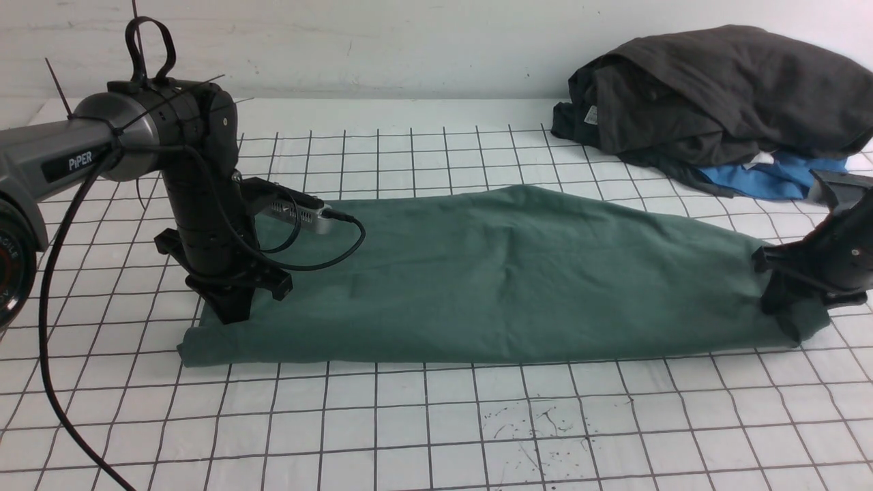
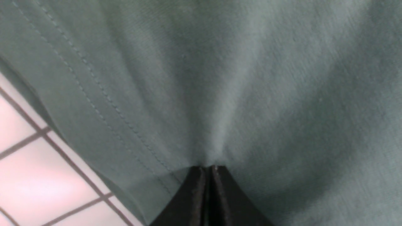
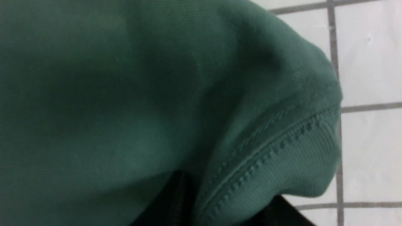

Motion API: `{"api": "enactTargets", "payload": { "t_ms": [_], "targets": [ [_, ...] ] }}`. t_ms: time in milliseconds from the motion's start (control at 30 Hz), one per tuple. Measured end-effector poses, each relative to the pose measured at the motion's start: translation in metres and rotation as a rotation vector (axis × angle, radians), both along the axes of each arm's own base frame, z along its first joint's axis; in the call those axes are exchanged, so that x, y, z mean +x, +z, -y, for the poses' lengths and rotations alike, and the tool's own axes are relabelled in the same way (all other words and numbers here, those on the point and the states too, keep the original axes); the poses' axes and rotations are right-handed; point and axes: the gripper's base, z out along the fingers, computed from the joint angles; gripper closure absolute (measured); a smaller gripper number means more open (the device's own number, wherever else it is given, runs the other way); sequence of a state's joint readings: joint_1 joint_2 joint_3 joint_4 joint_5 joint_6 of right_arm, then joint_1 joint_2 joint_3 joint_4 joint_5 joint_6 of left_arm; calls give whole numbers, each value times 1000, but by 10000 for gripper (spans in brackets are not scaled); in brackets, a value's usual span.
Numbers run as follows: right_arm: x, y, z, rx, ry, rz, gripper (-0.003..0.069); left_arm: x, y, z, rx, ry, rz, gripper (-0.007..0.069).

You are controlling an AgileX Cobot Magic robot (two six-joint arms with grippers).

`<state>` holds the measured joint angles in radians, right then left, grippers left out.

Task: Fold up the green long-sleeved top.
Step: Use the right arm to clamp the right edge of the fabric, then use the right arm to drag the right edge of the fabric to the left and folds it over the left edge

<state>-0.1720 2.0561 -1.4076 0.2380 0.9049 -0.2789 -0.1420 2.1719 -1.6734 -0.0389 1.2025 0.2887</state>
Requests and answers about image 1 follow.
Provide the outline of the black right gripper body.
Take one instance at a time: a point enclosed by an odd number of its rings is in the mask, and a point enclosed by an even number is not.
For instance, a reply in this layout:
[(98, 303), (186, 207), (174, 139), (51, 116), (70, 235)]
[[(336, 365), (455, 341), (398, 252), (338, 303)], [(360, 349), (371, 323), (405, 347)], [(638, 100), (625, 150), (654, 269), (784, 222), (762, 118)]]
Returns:
[(804, 299), (819, 299), (827, 310), (869, 299), (869, 250), (860, 245), (764, 246), (752, 254), (752, 266), (755, 273), (771, 273), (761, 298), (766, 314), (786, 311)]

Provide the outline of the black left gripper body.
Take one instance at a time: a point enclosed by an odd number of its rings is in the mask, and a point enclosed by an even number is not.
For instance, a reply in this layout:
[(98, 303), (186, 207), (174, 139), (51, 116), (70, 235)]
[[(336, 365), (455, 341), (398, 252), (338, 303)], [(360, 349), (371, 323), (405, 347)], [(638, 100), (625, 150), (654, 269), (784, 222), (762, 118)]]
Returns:
[(256, 289), (284, 299), (293, 288), (290, 273), (240, 248), (234, 235), (215, 230), (166, 229), (155, 237), (159, 254), (187, 271), (185, 283), (224, 324), (246, 321)]

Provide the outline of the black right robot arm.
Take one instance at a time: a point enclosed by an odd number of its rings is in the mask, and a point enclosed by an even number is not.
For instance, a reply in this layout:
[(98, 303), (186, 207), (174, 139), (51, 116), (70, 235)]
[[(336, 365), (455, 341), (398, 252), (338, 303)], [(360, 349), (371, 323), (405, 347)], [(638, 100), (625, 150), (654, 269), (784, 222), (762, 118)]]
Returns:
[(768, 245), (752, 255), (757, 273), (770, 271), (762, 311), (777, 314), (804, 299), (827, 310), (864, 304), (872, 277), (872, 196), (836, 205), (804, 239)]

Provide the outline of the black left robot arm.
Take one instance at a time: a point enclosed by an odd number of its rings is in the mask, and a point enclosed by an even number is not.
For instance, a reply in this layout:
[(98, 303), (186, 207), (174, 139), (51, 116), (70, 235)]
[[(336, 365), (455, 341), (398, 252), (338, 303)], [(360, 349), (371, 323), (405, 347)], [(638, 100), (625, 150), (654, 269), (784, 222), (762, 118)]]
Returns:
[(125, 28), (130, 80), (111, 81), (63, 121), (2, 131), (2, 326), (16, 319), (31, 293), (38, 252), (49, 236), (40, 203), (90, 176), (134, 181), (160, 172), (174, 228), (155, 239), (160, 254), (187, 271), (185, 280), (224, 324), (249, 317), (254, 292), (274, 299), (292, 290), (286, 268), (260, 252), (254, 218), (282, 193), (237, 172), (237, 109), (211, 81), (175, 80), (171, 32), (157, 23), (166, 60), (147, 75), (136, 43), (137, 16)]

